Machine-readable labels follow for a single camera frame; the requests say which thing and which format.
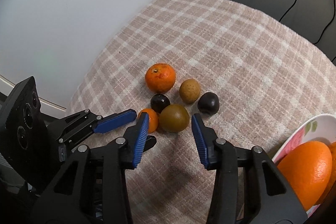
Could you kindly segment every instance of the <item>dark plum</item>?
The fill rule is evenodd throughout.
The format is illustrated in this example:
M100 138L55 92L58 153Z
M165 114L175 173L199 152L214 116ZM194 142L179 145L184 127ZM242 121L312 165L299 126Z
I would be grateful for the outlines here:
M213 92L204 93L198 100L197 108L200 112L213 115L219 110L218 96Z
M170 105L169 99L163 94L155 94L151 98L151 108L157 113L161 113L166 107Z

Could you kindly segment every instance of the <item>small orange fruit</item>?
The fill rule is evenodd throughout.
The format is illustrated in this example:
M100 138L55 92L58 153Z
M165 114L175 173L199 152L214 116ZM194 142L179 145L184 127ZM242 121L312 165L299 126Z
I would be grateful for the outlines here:
M147 112L149 115L149 128L148 128L148 133L152 133L154 132L158 125L159 125L159 117L156 114L156 112L154 110L152 110L151 108L145 108L143 110L140 111L138 118L140 117L142 112Z
M175 80L175 70L163 63L152 65L145 75L148 88L155 93L167 92L173 87Z
M329 182L322 196L319 198L316 204L321 204L323 202L323 200L326 198L327 194L329 193L329 191L331 190L332 186L334 185L336 181L336 142L333 142L331 145L329 145L329 149L330 149L332 161L333 161L333 164L331 167L331 175L330 175Z
M331 152L327 145L318 141L299 145L278 164L306 211L325 190L331 167Z

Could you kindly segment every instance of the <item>brown fruit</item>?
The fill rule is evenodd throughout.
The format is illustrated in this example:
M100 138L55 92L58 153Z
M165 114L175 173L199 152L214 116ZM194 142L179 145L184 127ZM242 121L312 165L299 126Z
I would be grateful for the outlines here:
M180 132L189 124L189 114L181 105L169 105L160 114L159 124L168 132Z
M195 79L188 79L182 83L179 92L183 102L192 104L200 96L201 87Z

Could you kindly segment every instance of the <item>floral pattern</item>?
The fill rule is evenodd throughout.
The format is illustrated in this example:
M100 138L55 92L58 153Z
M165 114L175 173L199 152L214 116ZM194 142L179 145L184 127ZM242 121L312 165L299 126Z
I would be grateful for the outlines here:
M281 150L279 155L275 158L274 162L277 163L280 160L282 160L290 151L297 148L301 142L303 137L305 136L305 128L302 127L296 134L293 136L293 138L290 139L290 141L286 144L286 146Z

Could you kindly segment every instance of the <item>camera lens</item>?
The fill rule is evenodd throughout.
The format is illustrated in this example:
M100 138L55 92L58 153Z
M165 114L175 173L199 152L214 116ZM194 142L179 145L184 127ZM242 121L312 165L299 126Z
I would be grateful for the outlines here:
M33 101L33 106L36 108L37 107L37 94L35 91L33 91L33 94L31 96L31 100Z
M17 140L24 150L28 148L28 134L21 126L17 128Z
M28 104L25 105L25 108L23 110L23 118L25 119L26 125L29 128L32 128L33 127L33 115L32 115L30 106Z

